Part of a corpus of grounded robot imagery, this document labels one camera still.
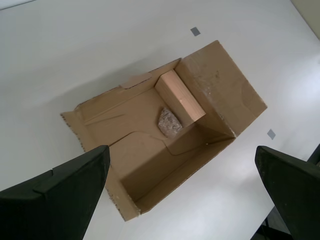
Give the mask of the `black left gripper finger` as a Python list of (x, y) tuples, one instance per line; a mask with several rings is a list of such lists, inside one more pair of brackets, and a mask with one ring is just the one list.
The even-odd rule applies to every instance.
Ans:
[(267, 146), (255, 165), (263, 185), (295, 240), (320, 238), (320, 168)]
[(98, 146), (0, 192), (2, 240), (84, 238), (110, 167), (110, 149)]

